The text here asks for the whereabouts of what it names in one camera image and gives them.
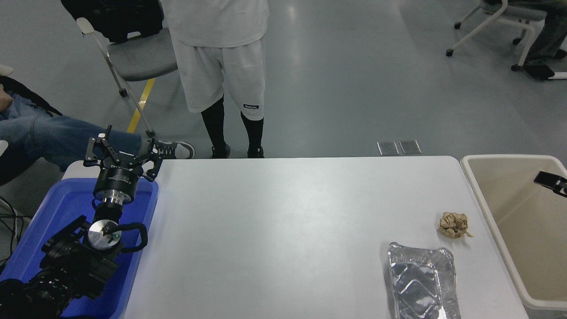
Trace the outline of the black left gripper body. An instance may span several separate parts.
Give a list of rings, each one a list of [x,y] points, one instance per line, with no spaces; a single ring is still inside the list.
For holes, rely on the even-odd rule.
[[[93,196],[107,198],[109,196],[105,193],[114,190],[124,194],[125,198],[135,198],[138,180],[144,171],[139,165],[134,168],[122,166],[128,163],[129,161],[125,161],[116,164],[111,158],[103,160]]]

